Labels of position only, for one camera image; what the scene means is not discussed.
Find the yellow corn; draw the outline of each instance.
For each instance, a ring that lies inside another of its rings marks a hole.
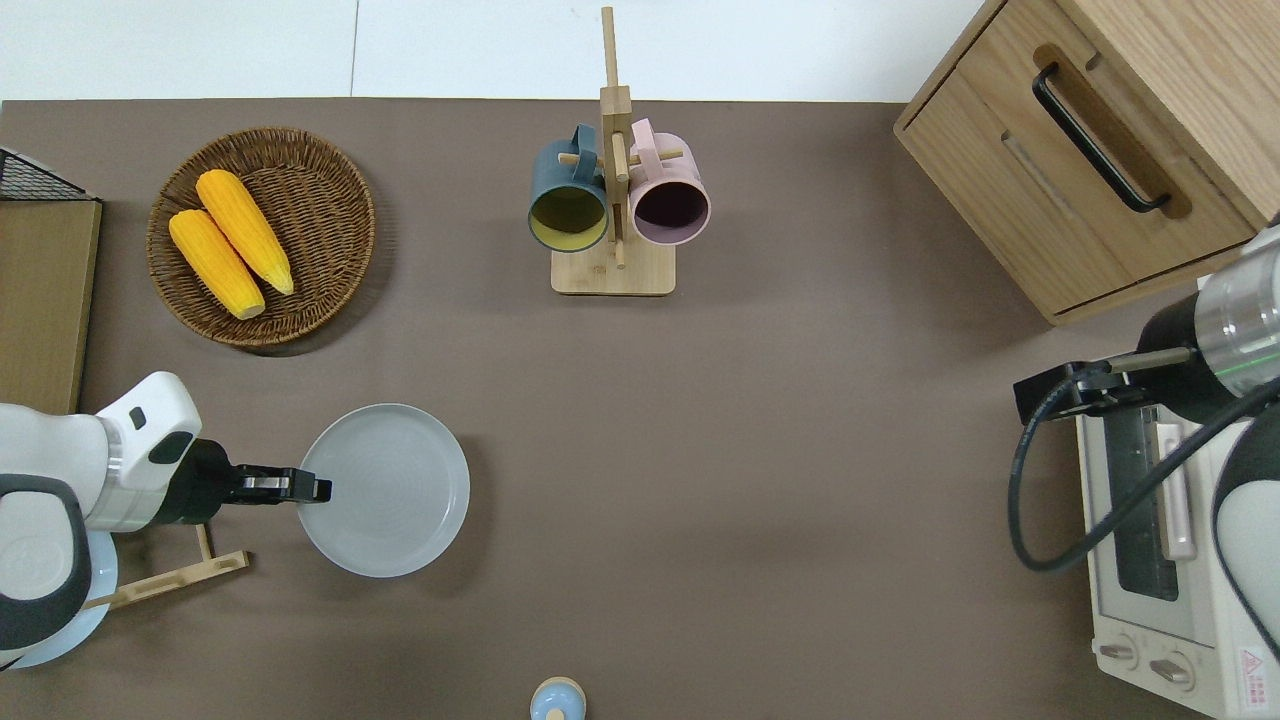
[[[262,313],[266,307],[262,291],[209,213],[183,210],[169,218],[169,237],[209,292],[232,315],[247,320]]]
[[[207,170],[196,181],[196,193],[250,269],[283,295],[292,295],[289,259],[244,183],[227,170]]]

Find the sticker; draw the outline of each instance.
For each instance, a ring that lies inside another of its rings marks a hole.
[[[1267,710],[1270,707],[1266,652],[1261,647],[1240,648],[1240,698],[1245,710]]]

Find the black cable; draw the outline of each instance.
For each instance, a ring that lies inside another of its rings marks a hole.
[[[1027,462],[1027,451],[1030,448],[1032,438],[1036,436],[1036,429],[1042,421],[1044,421],[1044,419],[1050,415],[1051,409],[1057,405],[1062,396],[1080,380],[1092,375],[1105,374],[1108,369],[1110,368],[1106,361],[1092,363],[1071,373],[1070,377],[1055,386],[1053,389],[1044,396],[1044,400],[1042,400],[1036,407],[1030,420],[1027,423],[1027,428],[1023,430],[1021,438],[1018,441],[1018,448],[1014,451],[1014,464],[1009,473],[1009,536],[1014,543],[1014,553],[1018,555],[1018,560],[1037,573],[1057,573],[1075,565],[1080,560],[1084,560],[1091,550],[1097,547],[1100,542],[1115,532],[1120,523],[1123,523],[1125,518],[1128,518],[1144,500],[1147,500],[1151,493],[1156,492],[1160,483],[1162,483],[1165,478],[1178,469],[1178,466],[1187,462],[1187,460],[1194,455],[1197,450],[1204,447],[1208,441],[1213,439],[1213,437],[1226,429],[1226,427],[1231,423],[1245,415],[1256,415],[1263,407],[1280,397],[1280,377],[1277,377],[1251,389],[1244,395],[1244,397],[1230,402],[1215,413],[1198,430],[1192,433],[1189,438],[1183,441],[1183,443],[1165,456],[1164,460],[1148,470],[1134,491],[1119,505],[1112,507],[1111,512],[1100,520],[1098,524],[1085,533],[1084,537],[1076,541],[1075,544],[1070,546],[1055,557],[1048,560],[1037,560],[1032,557],[1025,543],[1023,542],[1021,512],[1019,510],[1019,496],[1021,493],[1023,466]]]

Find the wire basket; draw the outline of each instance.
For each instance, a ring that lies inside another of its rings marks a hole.
[[[0,147],[0,200],[97,200],[47,169]]]
[[[266,310],[237,320],[209,292],[169,237],[169,219],[200,208],[205,170],[234,173],[275,231],[297,291],[265,283]],[[335,146],[297,128],[251,128],[215,140],[179,167],[151,208],[147,265],[160,299],[184,325],[210,340],[268,348],[333,318],[356,292],[374,250],[374,201],[356,165]]]

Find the white floor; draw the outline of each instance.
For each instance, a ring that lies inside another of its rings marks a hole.
[[[636,99],[910,99],[982,0],[613,0]],[[0,100],[594,99],[598,1],[0,0]]]

